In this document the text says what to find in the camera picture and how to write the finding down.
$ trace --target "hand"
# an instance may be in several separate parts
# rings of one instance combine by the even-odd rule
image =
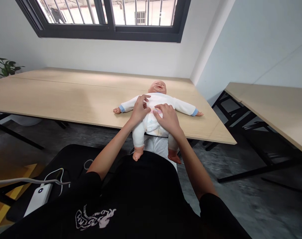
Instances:
[[[202,116],[202,115],[204,115],[204,114],[199,111],[195,116]]]
[[[182,129],[180,128],[177,113],[175,112],[175,109],[173,109],[172,105],[161,104],[156,105],[155,108],[161,109],[163,113],[163,118],[161,118],[157,111],[153,111],[153,114],[157,119],[158,123],[166,131],[168,131],[173,136],[175,136],[177,133],[183,133]]]
[[[150,107],[147,107],[146,103],[149,101],[148,98],[150,97],[150,95],[141,95],[135,102],[132,115],[129,119],[129,121],[133,122],[134,125],[137,125],[139,122],[141,122],[144,117],[151,111]]]
[[[113,109],[113,113],[115,113],[117,115],[120,114],[121,113],[120,108],[118,107],[118,108]]]

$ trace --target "doll face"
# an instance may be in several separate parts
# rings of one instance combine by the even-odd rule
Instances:
[[[148,90],[148,93],[155,93],[155,92],[159,92],[165,95],[167,94],[167,87],[163,81],[158,80],[152,83],[152,85]]]

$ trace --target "white graphic print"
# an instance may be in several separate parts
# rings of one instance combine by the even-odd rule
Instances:
[[[113,216],[116,209],[102,210],[101,212],[96,212],[92,216],[87,216],[85,211],[87,205],[83,207],[83,214],[81,210],[76,212],[75,218],[75,227],[83,231],[90,226],[95,226],[99,223],[99,228],[105,228],[110,220],[110,217]]]

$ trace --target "white pot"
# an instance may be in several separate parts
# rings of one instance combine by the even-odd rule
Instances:
[[[20,124],[22,126],[33,126],[42,121],[42,119],[38,119],[38,118],[31,118],[31,117],[26,117],[26,116],[16,116],[16,115],[11,115],[11,119],[14,122],[16,122],[17,124]]]

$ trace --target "baby mannequin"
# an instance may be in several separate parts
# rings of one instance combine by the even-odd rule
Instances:
[[[138,161],[140,156],[143,154],[144,149],[144,133],[148,135],[167,137],[168,138],[168,158],[175,163],[181,164],[180,158],[177,156],[178,153],[178,144],[171,134],[168,133],[156,120],[153,115],[153,110],[156,110],[160,117],[163,117],[163,114],[160,109],[155,108],[154,106],[159,104],[172,105],[174,109],[190,116],[202,116],[203,113],[199,112],[195,106],[181,101],[179,99],[173,98],[167,95],[167,88],[163,81],[155,81],[152,83],[148,90],[148,95],[151,97],[148,98],[147,106],[151,108],[149,114],[139,123],[132,131],[134,153],[133,159]],[[139,96],[134,97],[133,99],[122,103],[118,108],[113,110],[114,113],[120,114],[124,112],[129,112],[133,110],[134,104],[137,101]]]

